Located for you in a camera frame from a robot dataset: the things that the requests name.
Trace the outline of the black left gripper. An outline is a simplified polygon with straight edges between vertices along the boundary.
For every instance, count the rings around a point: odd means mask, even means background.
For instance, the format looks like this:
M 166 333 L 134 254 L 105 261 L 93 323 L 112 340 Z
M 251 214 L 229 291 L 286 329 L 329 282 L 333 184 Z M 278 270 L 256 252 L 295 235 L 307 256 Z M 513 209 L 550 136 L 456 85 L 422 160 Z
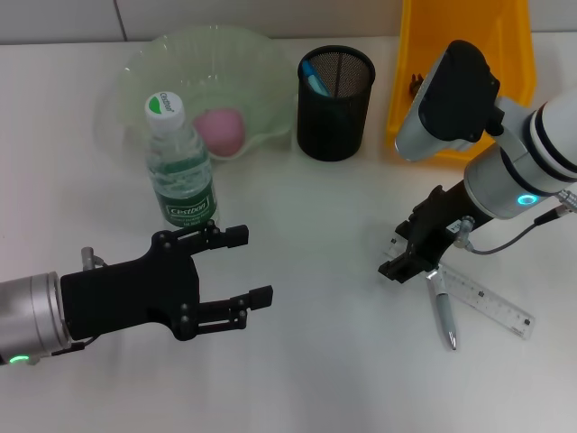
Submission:
M 248 311 L 271 306 L 264 286 L 230 299 L 199 302 L 199 278 L 191 253 L 247 245 L 245 225 L 221 230 L 201 224 L 161 231 L 142 257 L 60 278 L 64 320 L 74 340 L 159 323 L 178 341 L 245 329 Z

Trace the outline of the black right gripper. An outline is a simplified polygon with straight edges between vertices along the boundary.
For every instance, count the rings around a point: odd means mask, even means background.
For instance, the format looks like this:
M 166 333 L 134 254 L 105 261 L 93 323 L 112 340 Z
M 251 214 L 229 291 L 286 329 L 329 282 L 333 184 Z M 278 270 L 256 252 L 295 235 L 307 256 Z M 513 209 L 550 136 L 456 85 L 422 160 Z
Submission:
M 473 203 L 463 181 L 447 191 L 438 185 L 396 227 L 395 233 L 404 240 L 406 249 L 402 253 L 387 251 L 378 272 L 391 281 L 404 283 L 421 272 L 432 271 L 456 237 L 448 226 L 463 217 L 474 220 L 473 229 L 492 219 Z

